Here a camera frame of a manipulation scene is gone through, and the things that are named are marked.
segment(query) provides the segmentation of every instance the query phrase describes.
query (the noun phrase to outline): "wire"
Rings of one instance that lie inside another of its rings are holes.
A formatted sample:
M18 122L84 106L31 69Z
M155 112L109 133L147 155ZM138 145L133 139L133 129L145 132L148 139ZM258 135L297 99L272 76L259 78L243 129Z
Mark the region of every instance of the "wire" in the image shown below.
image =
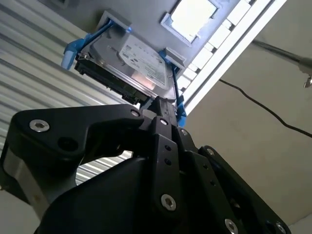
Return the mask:
M278 116L275 112L273 112L272 110L270 110L268 107L266 107L265 105L261 104L260 102L258 102L257 100L253 99L252 97L248 96L241 88L231 84L231 83L228 83L222 79L219 80L220 82L226 84L226 85L229 85L231 86L232 88L235 88L237 89L238 91L240 91L246 98L248 98L250 101L254 102L255 104L257 104L258 106L262 107L264 110L266 110L267 112L269 112L271 115L273 115L278 121L281 122L281 124L283 124L286 128L289 128L289 129L292 129L294 131L297 131L303 135L306 135L308 137L311 137L312 138L312 134L311 133L308 133L300 128L296 128L294 126L291 126L289 124L287 124L280 116Z

